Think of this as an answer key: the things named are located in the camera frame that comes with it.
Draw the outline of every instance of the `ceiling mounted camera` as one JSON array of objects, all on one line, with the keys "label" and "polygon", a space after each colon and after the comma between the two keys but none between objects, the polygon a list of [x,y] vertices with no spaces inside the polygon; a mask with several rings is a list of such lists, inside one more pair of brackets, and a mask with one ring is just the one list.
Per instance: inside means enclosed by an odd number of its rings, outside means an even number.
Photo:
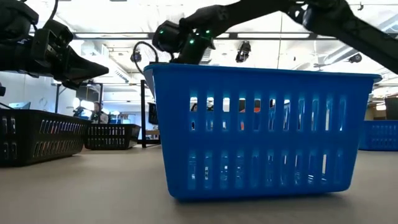
[{"label": "ceiling mounted camera", "polygon": [[132,62],[140,62],[140,61],[142,60],[142,56],[141,56],[141,53],[140,53],[139,49],[136,49],[136,50],[132,53],[132,55],[131,55],[131,57],[130,57],[130,60],[131,60]]},{"label": "ceiling mounted camera", "polygon": [[359,53],[348,59],[348,62],[350,63],[359,63],[361,61],[362,61],[362,55]]},{"label": "ceiling mounted camera", "polygon": [[249,41],[243,41],[239,46],[238,54],[236,55],[236,62],[245,62],[249,58],[249,52],[251,52]]}]

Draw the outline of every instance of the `metal pole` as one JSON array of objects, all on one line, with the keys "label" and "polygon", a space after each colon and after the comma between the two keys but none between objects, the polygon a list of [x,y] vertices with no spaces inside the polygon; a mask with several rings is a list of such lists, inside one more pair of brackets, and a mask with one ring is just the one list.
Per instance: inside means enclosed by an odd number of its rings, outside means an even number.
[{"label": "metal pole", "polygon": [[145,80],[141,80],[141,130],[142,147],[146,148]]},{"label": "metal pole", "polygon": [[55,95],[55,113],[58,113],[58,101],[60,99],[60,86],[61,86],[61,84],[57,84],[57,94]]},{"label": "metal pole", "polygon": [[101,87],[99,89],[99,103],[102,105],[102,98],[103,98],[103,93],[104,93],[104,84],[100,83],[99,86]]}]

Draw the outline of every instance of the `cable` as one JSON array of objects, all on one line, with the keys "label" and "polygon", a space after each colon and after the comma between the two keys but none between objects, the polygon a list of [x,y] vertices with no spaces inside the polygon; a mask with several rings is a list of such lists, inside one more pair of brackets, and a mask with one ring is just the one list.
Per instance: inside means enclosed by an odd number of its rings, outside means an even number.
[{"label": "cable", "polygon": [[[280,14],[280,32],[282,32],[283,21],[284,21],[284,15],[283,15],[283,13],[281,13],[281,14]],[[278,62],[277,62],[277,65],[276,65],[276,69],[279,69],[280,46],[281,46],[281,45],[282,45],[282,36],[279,37]]]},{"label": "cable", "polygon": [[12,107],[10,107],[10,106],[7,106],[7,105],[5,105],[4,103],[0,103],[0,105],[1,105],[1,106],[3,106],[3,107],[5,107],[5,108],[7,108],[7,109],[13,110],[13,108],[12,108]]},{"label": "cable", "polygon": [[54,19],[55,13],[57,13],[57,9],[58,9],[58,2],[59,2],[59,0],[55,0],[54,8],[51,12],[49,19]]},{"label": "cable", "polygon": [[[138,47],[138,45],[140,45],[140,44],[144,44],[144,45],[146,45],[146,46],[148,46],[148,47],[150,47],[150,48],[152,49],[152,51],[155,53],[155,62],[158,63],[158,62],[159,62],[159,56],[157,55],[156,49],[155,49],[151,44],[148,44],[148,43],[145,42],[145,41],[139,41],[138,43],[135,44],[135,46],[134,46],[134,48],[133,48],[133,50],[132,50],[133,58],[134,58],[134,54],[136,53],[137,47]],[[144,74],[144,73],[142,72],[142,70],[139,68],[138,63],[137,63],[137,61],[136,61],[135,59],[134,59],[134,63],[136,64],[136,67],[137,67],[138,71],[139,71],[141,74]]]}]

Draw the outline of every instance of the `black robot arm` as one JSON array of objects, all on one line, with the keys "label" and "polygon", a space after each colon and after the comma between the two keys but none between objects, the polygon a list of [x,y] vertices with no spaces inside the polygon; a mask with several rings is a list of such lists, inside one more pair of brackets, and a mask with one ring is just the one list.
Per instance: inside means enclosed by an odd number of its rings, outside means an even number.
[{"label": "black robot arm", "polygon": [[163,23],[152,43],[161,51],[179,52],[173,63],[199,64],[206,48],[214,48],[213,38],[236,24],[277,11],[315,34],[336,37],[398,73],[398,41],[358,19],[345,0],[241,0],[204,7],[181,19],[179,25]]},{"label": "black robot arm", "polygon": [[30,36],[30,26],[38,20],[37,13],[22,1],[0,0],[0,71],[54,77],[75,90],[82,81],[109,72],[81,58],[69,46],[73,34],[53,19]]}]

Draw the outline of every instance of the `basket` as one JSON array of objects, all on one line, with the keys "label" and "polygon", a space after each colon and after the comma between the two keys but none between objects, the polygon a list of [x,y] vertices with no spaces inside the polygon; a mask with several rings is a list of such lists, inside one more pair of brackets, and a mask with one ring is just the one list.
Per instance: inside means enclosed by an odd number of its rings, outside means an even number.
[{"label": "basket", "polygon": [[[149,65],[145,73],[155,83],[169,192],[183,200],[346,190],[368,95],[381,79],[180,64]],[[192,98],[197,111],[190,111]]]},{"label": "basket", "polygon": [[81,152],[89,121],[37,110],[0,110],[1,166],[24,166]]},{"label": "basket", "polygon": [[91,124],[85,147],[91,150],[126,150],[137,144],[140,130],[136,124]]},{"label": "basket", "polygon": [[398,151],[398,121],[365,121],[359,149]]}]

